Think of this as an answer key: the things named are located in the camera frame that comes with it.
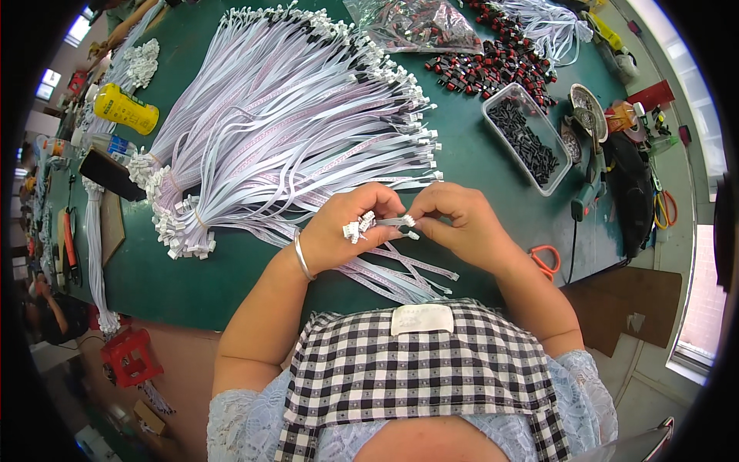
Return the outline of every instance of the scissors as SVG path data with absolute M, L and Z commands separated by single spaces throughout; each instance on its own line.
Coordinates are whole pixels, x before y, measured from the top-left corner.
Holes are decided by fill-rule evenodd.
M 675 214 L 670 216 L 670 203 L 672 203 L 672 209 Z M 659 215 L 657 209 L 659 208 L 660 215 L 664 217 L 664 223 L 659 221 Z M 678 203 L 675 202 L 675 198 L 672 197 L 666 189 L 658 191 L 654 195 L 654 224 L 657 228 L 667 229 L 669 226 L 675 225 L 678 221 Z
M 538 251 L 551 251 L 551 253 L 554 255 L 554 268 L 550 268 L 547 266 L 546 263 L 544 263 L 538 256 Z M 547 277 L 551 282 L 554 282 L 554 274 L 559 271 L 559 252 L 556 251 L 554 247 L 551 245 L 539 245 L 537 247 L 532 248 L 528 252 L 531 259 L 539 266 L 539 269 L 544 273 L 544 276 Z

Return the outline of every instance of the green table surface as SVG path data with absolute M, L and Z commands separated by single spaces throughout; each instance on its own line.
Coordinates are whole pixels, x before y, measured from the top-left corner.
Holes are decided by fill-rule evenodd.
M 159 67 L 149 87 L 139 89 L 136 96 L 160 110 L 164 120 L 174 102 L 200 69 L 220 16 L 231 7 L 250 5 L 275 7 L 277 1 L 202 0 L 195 5 L 181 4 L 169 10 L 162 21 L 154 25 L 139 40 L 156 38 L 160 45 Z M 327 9 L 335 21 L 350 22 L 349 13 L 339 1 L 301 1 L 303 10 Z M 464 15 L 481 39 L 494 35 L 474 22 L 474 12 L 468 7 Z M 437 76 L 423 68 L 429 55 L 395 54 L 392 59 L 413 72 L 424 94 L 438 104 L 435 111 L 426 112 L 424 122 L 439 131 L 438 141 L 443 151 L 436 158 L 444 179 L 481 190 L 496 211 L 501 223 L 524 249 L 549 244 L 559 250 L 562 269 L 555 275 L 555 284 L 566 281 L 572 257 L 573 220 L 570 201 L 583 184 L 585 166 L 574 166 L 550 197 L 542 197 L 531 187 L 503 151 L 481 116 L 479 98 L 449 92 L 436 84 Z M 550 94 L 563 100 L 550 114 L 553 123 L 571 111 L 566 101 L 570 85 L 581 83 L 599 99 L 603 107 L 617 98 L 626 98 L 624 87 L 602 64 L 594 45 L 583 44 L 578 61 L 557 70 L 556 83 L 548 85 Z M 137 146 L 151 146 L 157 128 L 141 136 L 126 126 L 118 125 L 116 133 Z M 75 173 L 78 162 L 72 164 Z M 55 214 L 67 204 L 68 172 L 54 172 L 49 199 Z M 401 193 L 408 206 L 415 194 Z M 72 188 L 71 205 L 79 210 L 75 244 L 83 268 L 81 288 L 69 287 L 69 293 L 92 302 L 87 281 L 87 241 L 84 229 L 84 209 L 87 195 L 80 177 Z M 277 248 L 253 235 L 238 230 L 216 228 L 218 247 L 205 261 L 194 258 L 171 260 L 151 223 L 148 200 L 129 203 L 121 200 L 126 239 L 104 268 L 108 307 L 121 313 L 173 325 L 222 330 L 238 308 Z M 56 222 L 52 235 L 55 236 Z M 432 275 L 434 280 L 450 287 L 452 296 L 471 296 L 488 306 L 502 303 L 500 292 L 489 274 L 461 262 L 451 252 L 421 237 L 420 241 L 402 240 L 397 248 L 405 255 L 459 273 L 457 282 Z M 610 194 L 592 207 L 585 221 L 578 225 L 573 280 L 581 279 L 621 259 L 621 233 Z M 385 308 L 395 302 L 366 289 L 337 271 L 327 271 L 308 288 L 304 316 L 311 310 L 332 310 L 353 313 L 360 310 Z

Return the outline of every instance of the red plastic stool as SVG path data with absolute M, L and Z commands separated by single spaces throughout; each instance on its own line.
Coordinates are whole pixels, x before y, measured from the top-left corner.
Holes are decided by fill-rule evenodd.
M 149 352 L 146 349 L 149 339 L 149 333 L 146 332 L 146 329 L 133 332 L 131 328 L 128 328 L 110 339 L 100 349 L 103 362 L 109 364 L 113 369 L 116 384 L 121 387 L 130 387 L 138 385 L 157 374 L 164 373 L 164 368 L 154 366 L 151 358 L 149 358 Z M 132 353 L 135 350 L 141 356 L 140 359 L 134 359 Z M 128 360 L 128 364 L 123 364 L 124 358 Z

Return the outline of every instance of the lace blouse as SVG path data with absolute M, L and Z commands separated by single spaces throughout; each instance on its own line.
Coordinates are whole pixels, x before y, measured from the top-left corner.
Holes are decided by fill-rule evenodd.
M 573 350 L 555 359 L 547 356 L 557 406 L 572 455 L 616 439 L 618 423 L 613 399 L 593 357 Z M 227 390 L 211 401 L 208 416 L 208 459 L 211 462 L 272 461 L 285 411 L 289 370 L 261 392 Z M 537 451 L 522 415 L 465 415 L 508 456 L 511 462 L 535 461 Z M 328 427 L 319 434 L 317 461 L 351 461 L 387 421 Z

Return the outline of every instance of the woman's right hand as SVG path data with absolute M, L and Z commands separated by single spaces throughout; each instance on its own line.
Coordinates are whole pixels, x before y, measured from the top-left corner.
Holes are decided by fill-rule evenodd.
M 454 183 L 434 183 L 413 200 L 408 214 L 426 237 L 457 257 L 495 274 L 517 245 L 508 236 L 482 192 Z M 446 217 L 452 225 L 437 220 Z

